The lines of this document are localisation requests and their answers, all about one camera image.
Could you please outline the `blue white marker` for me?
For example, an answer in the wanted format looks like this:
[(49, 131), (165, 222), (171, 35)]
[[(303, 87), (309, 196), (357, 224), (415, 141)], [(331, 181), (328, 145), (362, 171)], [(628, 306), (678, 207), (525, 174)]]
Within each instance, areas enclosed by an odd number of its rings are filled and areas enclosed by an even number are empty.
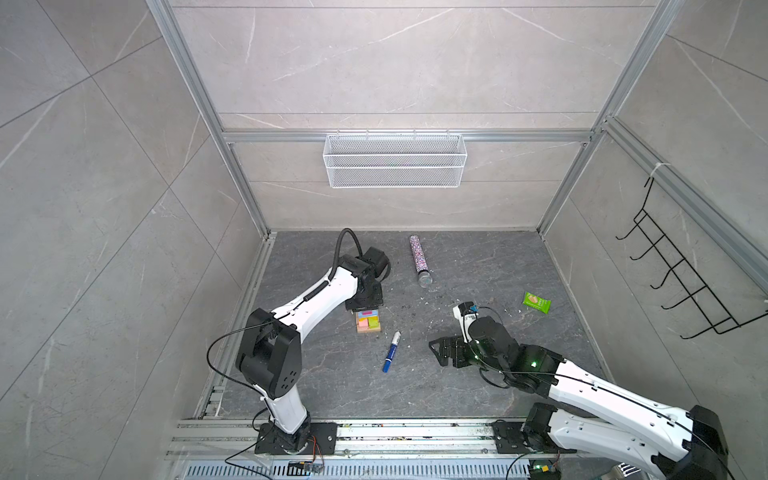
[(382, 372), (383, 373), (388, 373), (390, 368), (391, 368), (391, 365), (393, 363), (394, 357), (395, 357), (396, 352), (397, 352), (397, 348), (398, 348), (398, 345), (399, 345), (400, 338), (401, 338), (401, 332), (400, 331), (396, 331), (394, 333), (394, 335), (393, 335), (393, 338), (392, 338), (392, 341), (390, 343), (387, 355), (386, 355), (385, 360), (384, 360), (384, 364), (382, 366)]

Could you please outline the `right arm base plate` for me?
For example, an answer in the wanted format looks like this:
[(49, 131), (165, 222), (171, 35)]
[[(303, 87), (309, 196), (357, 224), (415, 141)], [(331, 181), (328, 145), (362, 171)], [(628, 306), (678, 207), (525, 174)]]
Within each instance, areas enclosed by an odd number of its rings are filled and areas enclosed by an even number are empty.
[(490, 424), (499, 454), (574, 454), (575, 450), (557, 445), (550, 427), (532, 422), (497, 420)]

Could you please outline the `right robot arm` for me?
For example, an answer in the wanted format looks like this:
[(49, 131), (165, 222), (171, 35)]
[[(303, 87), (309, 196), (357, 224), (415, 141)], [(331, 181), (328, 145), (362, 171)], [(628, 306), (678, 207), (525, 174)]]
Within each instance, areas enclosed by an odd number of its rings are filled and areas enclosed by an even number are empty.
[(522, 424), (494, 422), (499, 452), (583, 452), (656, 478), (730, 478), (715, 412), (665, 405), (618, 387), (552, 350), (517, 342), (501, 323), (474, 311), (460, 312), (458, 321), (459, 335), (429, 343), (441, 366), (499, 373), (498, 388), (541, 398)]

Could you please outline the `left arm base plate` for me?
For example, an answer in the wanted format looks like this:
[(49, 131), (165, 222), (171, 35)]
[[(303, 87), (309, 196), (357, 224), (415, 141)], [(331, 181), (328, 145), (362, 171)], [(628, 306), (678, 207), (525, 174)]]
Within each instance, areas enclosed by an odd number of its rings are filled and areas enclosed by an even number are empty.
[(254, 452), (272, 455), (331, 455), (335, 452), (339, 425), (333, 422), (304, 423), (288, 434), (272, 422), (259, 427)]

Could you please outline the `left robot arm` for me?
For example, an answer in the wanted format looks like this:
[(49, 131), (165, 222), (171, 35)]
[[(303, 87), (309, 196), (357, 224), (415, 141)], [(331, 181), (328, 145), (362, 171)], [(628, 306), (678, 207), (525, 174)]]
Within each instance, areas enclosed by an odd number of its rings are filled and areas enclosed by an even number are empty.
[(296, 387), (303, 341), (340, 305), (350, 312), (382, 305), (381, 280), (389, 271), (388, 257), (377, 248), (360, 256), (345, 254), (293, 300), (271, 311), (258, 308), (251, 313), (235, 366), (244, 382), (261, 395), (280, 432), (293, 435), (308, 423), (309, 413)]

